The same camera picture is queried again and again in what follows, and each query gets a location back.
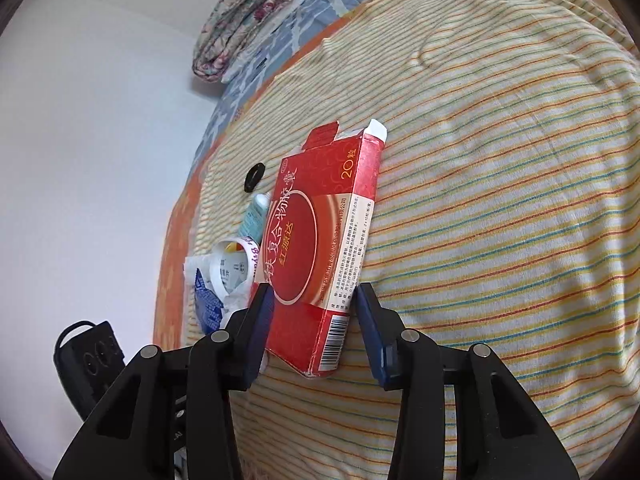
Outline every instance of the blue packaging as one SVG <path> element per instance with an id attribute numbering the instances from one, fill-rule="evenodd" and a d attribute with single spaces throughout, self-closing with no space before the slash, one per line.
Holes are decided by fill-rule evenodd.
<path id="1" fill-rule="evenodd" d="M 222 321 L 222 301 L 215 292 L 206 287 L 200 269 L 196 270 L 194 296 L 196 317 L 200 323 L 200 329 L 205 335 L 215 332 L 220 328 L 220 321 Z"/>

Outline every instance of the bed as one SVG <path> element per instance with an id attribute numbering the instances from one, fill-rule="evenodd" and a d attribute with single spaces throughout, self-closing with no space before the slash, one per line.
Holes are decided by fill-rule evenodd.
<path id="1" fill-rule="evenodd" d="M 232 79 L 216 107 L 193 160 L 192 171 L 202 162 L 213 141 L 236 116 L 242 105 L 304 44 L 364 0 L 305 0 L 265 41 L 240 73 Z"/>
<path id="2" fill-rule="evenodd" d="M 362 280 L 439 344 L 489 343 L 589 477 L 640 403 L 625 27 L 589 0 L 367 0 L 292 54 L 241 80 L 207 129 L 168 228 L 154 342 L 200 337 L 182 262 L 238 228 L 246 170 L 266 165 L 265 192 L 311 127 L 374 117 L 389 138 Z M 386 478 L 399 396 L 371 377 L 357 320 L 331 378 L 272 358 L 233 401 L 240 453 L 270 478 Z M 448 392 L 450 478 L 455 445 Z"/>

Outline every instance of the cardboard box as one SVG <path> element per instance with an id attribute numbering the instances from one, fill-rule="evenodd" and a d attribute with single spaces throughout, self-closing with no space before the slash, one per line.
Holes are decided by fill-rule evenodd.
<path id="1" fill-rule="evenodd" d="M 338 366 L 385 141 L 376 120 L 341 133 L 336 121 L 280 164 L 255 283 L 276 297 L 267 349 L 306 377 Z"/>

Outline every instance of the white wall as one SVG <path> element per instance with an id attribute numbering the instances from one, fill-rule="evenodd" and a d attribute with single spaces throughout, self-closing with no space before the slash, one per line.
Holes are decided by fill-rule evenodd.
<path id="1" fill-rule="evenodd" d="M 0 36 L 0 419 L 50 476 L 80 425 L 58 333 L 151 341 L 166 222 L 220 88 L 194 82 L 217 0 L 25 0 Z"/>

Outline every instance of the black power adapter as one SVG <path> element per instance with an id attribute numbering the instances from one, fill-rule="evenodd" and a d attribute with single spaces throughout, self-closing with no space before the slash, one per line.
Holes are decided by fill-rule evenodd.
<path id="1" fill-rule="evenodd" d="M 62 344 L 69 333 L 81 326 L 91 328 Z M 58 337 L 53 362 L 66 396 L 82 420 L 86 420 L 124 369 L 124 354 L 107 321 L 98 325 L 78 321 L 65 328 Z"/>

